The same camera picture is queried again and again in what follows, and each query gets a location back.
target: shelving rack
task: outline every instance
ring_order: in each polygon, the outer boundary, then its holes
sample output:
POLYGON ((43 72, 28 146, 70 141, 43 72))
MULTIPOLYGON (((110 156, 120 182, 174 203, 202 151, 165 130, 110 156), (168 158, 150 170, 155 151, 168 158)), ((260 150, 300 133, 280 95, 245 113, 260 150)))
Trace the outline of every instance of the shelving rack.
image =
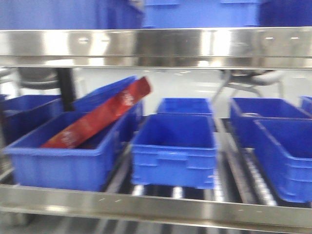
MULTIPOLYGON (((311 70, 312 27, 0 31, 0 65, 58 68, 70 109, 68 69, 74 67, 311 70)), ((277 200, 228 122, 215 122, 221 149, 214 191, 186 195, 180 187, 169 193, 160 186, 133 187, 126 149, 99 193, 10 185, 12 169, 2 165, 7 170, 0 175, 0 211, 217 227, 219 232, 312 233, 310 205, 277 200), (241 203, 232 202, 232 177, 241 203)))

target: blue plastic bin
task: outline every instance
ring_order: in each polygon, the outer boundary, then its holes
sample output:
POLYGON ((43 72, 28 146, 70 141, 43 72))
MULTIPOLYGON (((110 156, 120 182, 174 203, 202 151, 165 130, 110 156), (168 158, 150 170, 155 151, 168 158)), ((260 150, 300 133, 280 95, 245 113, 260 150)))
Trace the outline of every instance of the blue plastic bin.
POLYGON ((257 27, 261 0, 147 0, 144 28, 257 27))
POLYGON ((136 78, 136 76, 130 76, 115 83, 95 89, 86 96, 73 102, 75 110, 82 112, 92 111, 129 86, 136 80, 136 78))
POLYGON ((7 97, 7 94, 0 94, 0 101, 4 101, 7 97))
POLYGON ((230 119, 242 147, 254 147, 254 120, 311 117, 307 112, 280 98, 231 99, 230 119))
POLYGON ((210 121, 206 116, 149 116, 132 141, 132 183, 212 189, 217 149, 210 121))
POLYGON ((212 116, 210 102, 206 98, 163 98, 158 114, 191 114, 212 116))
POLYGON ((11 157, 15 182, 24 186, 100 191, 120 153, 122 139, 119 133, 129 129, 127 120, 130 113, 127 112, 76 149, 39 146, 84 113, 63 113, 38 127, 4 149, 11 157))
POLYGON ((60 95, 24 95, 2 101, 3 132, 7 144, 63 112, 60 95))
POLYGON ((264 0, 259 12, 260 26, 311 26, 311 12, 311 0, 264 0))
POLYGON ((312 97, 301 96, 301 109, 312 114, 312 97))
POLYGON ((128 0, 0 0, 0 29, 140 28, 135 10, 128 0))
POLYGON ((312 120, 257 120, 255 155, 279 197, 312 201, 312 120))
POLYGON ((129 0, 98 1, 98 26, 106 29, 141 28, 143 12, 133 7, 129 0))
MULTIPOLYGON (((93 109, 97 108, 109 98, 113 97, 121 90, 126 88, 128 85, 133 83, 136 80, 136 76, 130 76, 128 78, 122 79, 115 83, 100 87, 95 89, 86 96, 73 102, 76 111, 80 112, 90 112, 93 109)), ((131 110, 129 110, 129 115, 126 119, 126 128, 123 131, 120 131, 120 142, 127 142, 132 138, 133 132, 138 130, 138 125, 143 120, 143 101, 135 105, 131 110)))

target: chair leg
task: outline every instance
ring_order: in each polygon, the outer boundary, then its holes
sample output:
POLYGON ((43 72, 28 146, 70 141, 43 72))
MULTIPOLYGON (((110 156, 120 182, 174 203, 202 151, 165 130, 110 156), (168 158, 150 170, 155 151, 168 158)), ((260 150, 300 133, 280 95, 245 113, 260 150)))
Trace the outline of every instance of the chair leg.
POLYGON ((283 85, 283 81, 280 80, 278 83, 278 93, 279 93, 279 97, 280 98, 284 98, 284 85, 283 85))
POLYGON ((251 92, 256 94, 258 97, 262 98, 262 94, 259 92, 259 90, 255 89, 256 85, 252 85, 251 87, 245 87, 238 84, 226 84, 225 87, 229 87, 232 89, 238 89, 246 92, 251 92))
POLYGON ((224 72, 224 79, 223 82, 221 83, 221 85, 219 86, 219 88, 217 89, 216 93, 213 95, 213 97, 211 98, 211 103, 214 103, 215 100, 217 99, 217 97, 221 94, 222 90, 224 89, 224 87, 227 87, 229 80, 231 78, 231 72, 230 70, 226 70, 224 72))

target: red snack bag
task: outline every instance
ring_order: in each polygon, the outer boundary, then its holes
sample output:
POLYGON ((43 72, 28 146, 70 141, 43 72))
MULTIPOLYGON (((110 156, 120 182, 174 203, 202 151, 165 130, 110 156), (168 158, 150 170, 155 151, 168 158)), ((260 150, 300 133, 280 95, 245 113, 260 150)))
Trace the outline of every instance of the red snack bag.
POLYGON ((151 92, 146 77, 133 82, 117 95, 49 139, 43 148, 75 148, 120 118, 151 92))

